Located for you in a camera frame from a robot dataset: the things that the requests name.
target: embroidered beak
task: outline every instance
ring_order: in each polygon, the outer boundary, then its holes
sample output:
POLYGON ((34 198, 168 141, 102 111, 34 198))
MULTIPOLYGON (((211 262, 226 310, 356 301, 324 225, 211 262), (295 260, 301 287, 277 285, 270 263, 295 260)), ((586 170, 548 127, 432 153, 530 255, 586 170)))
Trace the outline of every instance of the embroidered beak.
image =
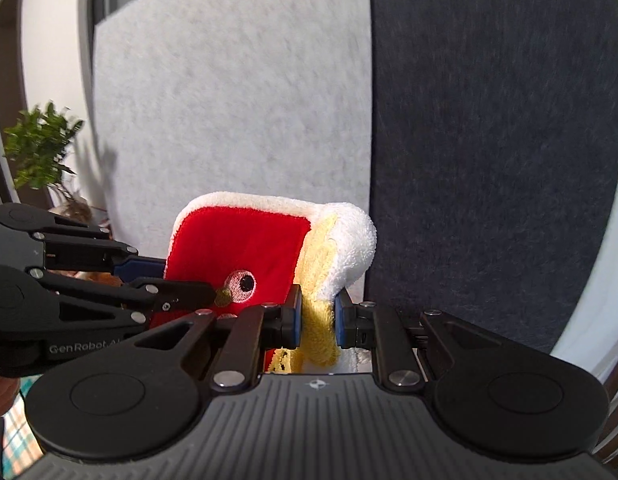
POLYGON ((214 301, 215 306, 227 306, 232 301, 233 298, 231 297, 231 290, 227 286, 219 288, 216 291, 214 301))

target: human hand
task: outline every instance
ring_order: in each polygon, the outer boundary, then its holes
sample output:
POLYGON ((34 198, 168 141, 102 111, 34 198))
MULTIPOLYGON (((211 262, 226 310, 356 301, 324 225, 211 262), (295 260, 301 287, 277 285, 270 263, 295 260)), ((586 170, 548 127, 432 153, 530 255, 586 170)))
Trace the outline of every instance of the human hand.
POLYGON ((3 416, 14 405, 14 400, 20 389, 20 379, 0 377, 0 416, 3 416))

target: light gray fabric surface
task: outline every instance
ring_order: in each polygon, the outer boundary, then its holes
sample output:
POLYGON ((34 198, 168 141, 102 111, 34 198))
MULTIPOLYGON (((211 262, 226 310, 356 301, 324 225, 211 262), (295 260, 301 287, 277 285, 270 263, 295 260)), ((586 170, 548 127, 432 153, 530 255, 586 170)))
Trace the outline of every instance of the light gray fabric surface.
POLYGON ((100 23, 95 115, 116 238, 164 257, 216 190, 369 207, 369 0, 135 0, 100 23))

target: green plant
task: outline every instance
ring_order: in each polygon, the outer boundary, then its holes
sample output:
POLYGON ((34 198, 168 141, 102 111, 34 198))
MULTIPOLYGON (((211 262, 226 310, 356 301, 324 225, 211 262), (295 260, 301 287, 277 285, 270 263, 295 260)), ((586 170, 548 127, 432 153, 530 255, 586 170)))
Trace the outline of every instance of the green plant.
POLYGON ((67 108, 56 110, 49 102, 44 110, 37 105, 31 112, 22 111, 16 126, 6 128, 4 152, 16 163, 16 188, 29 184, 33 189, 50 187, 68 203, 76 202, 63 183, 63 172, 74 174, 63 161, 71 140, 84 121, 67 118, 67 108))

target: yellow plush fabric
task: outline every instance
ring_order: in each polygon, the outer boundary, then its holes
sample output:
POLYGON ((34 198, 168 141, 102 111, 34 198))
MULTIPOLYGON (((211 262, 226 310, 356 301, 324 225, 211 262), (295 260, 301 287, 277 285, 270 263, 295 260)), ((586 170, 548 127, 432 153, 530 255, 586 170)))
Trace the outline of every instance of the yellow plush fabric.
POLYGON ((320 298, 337 252, 336 242, 329 237, 336 221, 336 215, 322 219, 305 237, 294 277, 294 283, 300 285, 303 294, 300 347, 276 350, 270 372, 300 373, 305 359, 320 366, 331 366, 339 357, 333 331, 333 300, 320 298))

